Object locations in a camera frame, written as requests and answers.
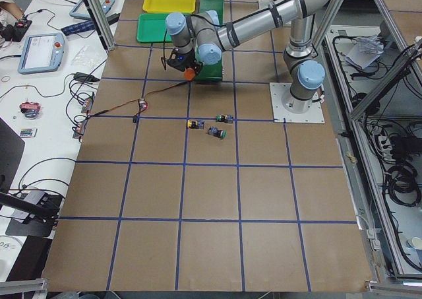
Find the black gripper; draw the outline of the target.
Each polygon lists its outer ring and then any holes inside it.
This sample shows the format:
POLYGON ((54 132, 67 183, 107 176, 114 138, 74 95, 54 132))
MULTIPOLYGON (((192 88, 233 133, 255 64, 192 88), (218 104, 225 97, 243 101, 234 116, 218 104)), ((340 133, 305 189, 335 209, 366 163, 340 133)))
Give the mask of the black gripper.
POLYGON ((182 72, 192 69, 195 73, 200 73, 202 70, 202 62, 196 59, 194 49, 183 53, 179 48, 173 48, 166 63, 170 67, 182 72))

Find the person forearm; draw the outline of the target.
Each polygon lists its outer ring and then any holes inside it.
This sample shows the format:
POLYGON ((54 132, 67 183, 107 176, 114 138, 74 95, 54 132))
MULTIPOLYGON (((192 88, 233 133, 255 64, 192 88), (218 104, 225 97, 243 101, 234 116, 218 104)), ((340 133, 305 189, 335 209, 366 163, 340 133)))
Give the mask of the person forearm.
POLYGON ((6 10, 15 19, 20 20, 24 18, 24 12, 22 9, 15 3, 14 0, 0 0, 1 2, 1 9, 6 10))

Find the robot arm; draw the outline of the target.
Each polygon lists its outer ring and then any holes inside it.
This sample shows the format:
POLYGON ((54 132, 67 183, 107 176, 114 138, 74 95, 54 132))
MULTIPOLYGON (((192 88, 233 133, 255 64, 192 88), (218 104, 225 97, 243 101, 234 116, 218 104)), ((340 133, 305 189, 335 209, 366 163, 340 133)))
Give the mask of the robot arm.
POLYGON ((222 54, 270 30, 291 24, 286 53, 294 59, 308 57, 317 45, 312 40, 313 16, 329 0, 275 0, 267 7, 232 22, 219 23, 215 10, 184 15, 173 12, 165 19, 173 50, 162 56, 164 67, 184 72, 191 80, 204 65, 220 62, 222 54))
POLYGON ((292 84, 282 96, 282 102, 288 111, 295 114, 308 111, 326 75, 324 67, 312 58, 314 20, 315 16, 311 15, 291 22, 289 44, 284 51, 284 62, 292 84))

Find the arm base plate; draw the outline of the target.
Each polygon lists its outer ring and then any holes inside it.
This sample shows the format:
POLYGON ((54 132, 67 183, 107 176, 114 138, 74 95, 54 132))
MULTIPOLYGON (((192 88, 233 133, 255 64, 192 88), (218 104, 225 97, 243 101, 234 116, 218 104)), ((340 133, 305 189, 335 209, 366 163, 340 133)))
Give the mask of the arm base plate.
POLYGON ((291 83, 270 83, 273 121, 275 123, 325 123, 318 92, 313 98, 295 99, 290 91, 291 83))

